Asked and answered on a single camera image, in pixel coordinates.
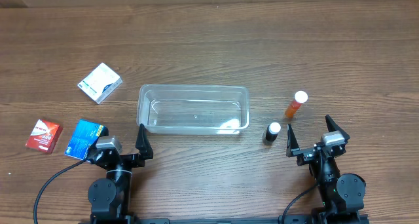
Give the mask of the orange bottle white cap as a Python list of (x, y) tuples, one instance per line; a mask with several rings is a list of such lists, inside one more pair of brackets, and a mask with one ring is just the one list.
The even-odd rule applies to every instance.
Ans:
[(289, 104), (288, 108), (285, 110), (284, 115), (286, 117), (292, 118), (298, 109), (308, 101), (308, 94), (305, 91), (297, 91), (294, 94), (293, 101)]

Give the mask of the white medicine box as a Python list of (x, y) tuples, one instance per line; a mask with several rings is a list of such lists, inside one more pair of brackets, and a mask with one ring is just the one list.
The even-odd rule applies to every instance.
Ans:
[(105, 63), (101, 63), (77, 86), (94, 102), (100, 104), (121, 84), (120, 75)]

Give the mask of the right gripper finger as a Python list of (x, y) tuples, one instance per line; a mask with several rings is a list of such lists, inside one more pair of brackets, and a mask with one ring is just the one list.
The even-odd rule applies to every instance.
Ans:
[(333, 119), (330, 115), (326, 115), (325, 116), (325, 121), (326, 121), (326, 125), (327, 125), (327, 129), (329, 132), (336, 132), (339, 131), (343, 138), (344, 141), (347, 142), (350, 139), (350, 135), (347, 134)]
[(297, 152), (300, 150), (297, 139), (295, 137), (294, 131), (291, 124), (287, 125), (287, 147), (286, 147), (286, 156), (295, 157)]

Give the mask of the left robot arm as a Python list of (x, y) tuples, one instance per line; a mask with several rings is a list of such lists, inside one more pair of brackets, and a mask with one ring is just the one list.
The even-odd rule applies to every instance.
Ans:
[(101, 136), (88, 149), (87, 161), (106, 170), (106, 176), (95, 180), (88, 189), (91, 223), (139, 223), (130, 209), (132, 170), (144, 167), (153, 158), (147, 130), (139, 126), (137, 153), (122, 155), (122, 145), (115, 136)]

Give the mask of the black bottle white cap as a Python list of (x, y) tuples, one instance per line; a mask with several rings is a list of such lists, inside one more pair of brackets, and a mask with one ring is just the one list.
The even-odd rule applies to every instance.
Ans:
[(264, 131), (264, 134), (263, 134), (263, 143), (265, 145), (272, 145), (273, 142), (278, 137), (278, 134), (279, 134), (280, 130), (281, 130), (281, 125), (278, 122), (272, 122), (272, 123), (270, 123), (266, 127), (266, 130)]

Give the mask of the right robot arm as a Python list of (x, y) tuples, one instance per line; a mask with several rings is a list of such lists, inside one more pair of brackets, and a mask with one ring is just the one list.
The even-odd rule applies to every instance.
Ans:
[[(299, 166), (309, 165), (315, 184), (294, 198), (278, 218), (279, 223), (348, 223), (367, 224), (364, 209), (366, 181), (357, 174), (341, 174), (335, 159), (345, 154), (350, 139), (330, 115), (325, 116), (328, 132), (312, 148), (301, 149), (290, 124), (287, 125), (287, 157), (296, 157)], [(310, 214), (289, 215), (290, 207), (305, 194), (317, 189), (323, 206), (312, 209)]]

